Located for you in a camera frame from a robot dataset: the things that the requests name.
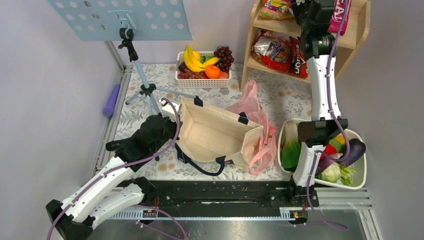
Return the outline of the pink snack packet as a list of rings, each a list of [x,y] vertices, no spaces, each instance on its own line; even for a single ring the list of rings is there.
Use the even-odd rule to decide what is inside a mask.
[[[339,29],[340,35],[343,36],[346,33],[349,14],[351,10],[352,1],[351,0],[335,0],[334,1],[334,12],[331,16],[330,26],[328,31],[330,33],[337,33]]]

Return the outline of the beige canvas tote bag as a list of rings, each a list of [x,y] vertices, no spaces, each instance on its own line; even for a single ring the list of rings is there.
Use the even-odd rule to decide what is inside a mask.
[[[199,97],[182,97],[179,116],[175,149],[181,162],[208,176],[220,175],[226,165],[249,169],[263,126]]]

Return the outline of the orange red chips bag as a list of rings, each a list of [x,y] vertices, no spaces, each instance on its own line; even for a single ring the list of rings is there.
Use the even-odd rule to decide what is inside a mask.
[[[290,36],[291,59],[289,73],[295,77],[306,79],[309,75],[309,70],[305,60],[305,55],[301,50],[300,39]]]

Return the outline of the orange fruit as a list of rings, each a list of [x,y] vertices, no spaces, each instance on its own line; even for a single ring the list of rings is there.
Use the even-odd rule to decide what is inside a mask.
[[[221,69],[215,65],[207,65],[204,70],[209,79],[219,79],[221,76]]]

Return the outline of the yellow banana bunch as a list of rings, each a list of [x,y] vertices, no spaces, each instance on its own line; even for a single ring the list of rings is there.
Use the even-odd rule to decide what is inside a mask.
[[[185,50],[183,52],[183,59],[186,66],[195,73],[200,73],[205,71],[205,66],[195,58],[195,55],[193,54],[192,48],[187,45],[185,47]]]

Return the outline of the single yellow banana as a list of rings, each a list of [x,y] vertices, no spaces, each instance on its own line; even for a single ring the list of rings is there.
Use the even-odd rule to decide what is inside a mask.
[[[217,64],[221,59],[218,57],[211,57],[208,60],[206,60],[205,62],[203,62],[202,64],[207,67],[209,65],[215,65]]]

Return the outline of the pink plastic grocery bag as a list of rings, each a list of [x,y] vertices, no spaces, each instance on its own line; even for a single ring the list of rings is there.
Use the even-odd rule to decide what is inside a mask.
[[[276,128],[270,121],[267,112],[261,107],[258,98],[258,86],[255,80],[250,80],[244,87],[239,102],[226,110],[235,113],[245,113],[249,121],[263,126],[253,156],[248,162],[248,170],[252,175],[264,172],[277,156]]]

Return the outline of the dark red grapes bunch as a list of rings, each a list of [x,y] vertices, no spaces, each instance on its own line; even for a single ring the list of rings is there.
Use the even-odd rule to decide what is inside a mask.
[[[229,73],[234,58],[232,51],[228,46],[218,46],[213,52],[214,56],[218,58],[218,62],[215,64],[222,72]]]

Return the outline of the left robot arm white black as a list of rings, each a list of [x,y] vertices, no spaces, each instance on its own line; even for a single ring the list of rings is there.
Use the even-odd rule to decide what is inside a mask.
[[[181,122],[177,107],[149,116],[128,138],[106,144],[114,156],[85,185],[63,200],[45,207],[51,226],[64,240],[86,240],[104,221],[122,210],[155,200],[155,186],[145,177],[132,178],[141,167],[158,160],[178,139]]]

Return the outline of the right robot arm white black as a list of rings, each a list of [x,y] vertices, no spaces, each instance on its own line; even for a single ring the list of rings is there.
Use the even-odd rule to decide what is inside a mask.
[[[329,32],[336,6],[333,0],[292,0],[296,23],[300,26],[300,49],[304,53],[312,89],[312,116],[298,125],[301,151],[298,165],[287,186],[286,200],[296,207],[308,203],[314,191],[318,161],[326,145],[343,134],[348,120],[337,105],[335,87],[336,43],[340,36]]]

